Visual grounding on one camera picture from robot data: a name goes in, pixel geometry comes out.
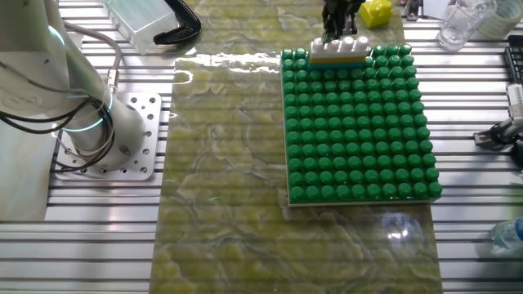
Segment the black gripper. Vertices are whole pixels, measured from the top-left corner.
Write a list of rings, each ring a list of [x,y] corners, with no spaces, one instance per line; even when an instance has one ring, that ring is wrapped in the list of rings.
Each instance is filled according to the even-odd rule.
[[[324,0],[322,42],[356,34],[355,14],[365,0]]]

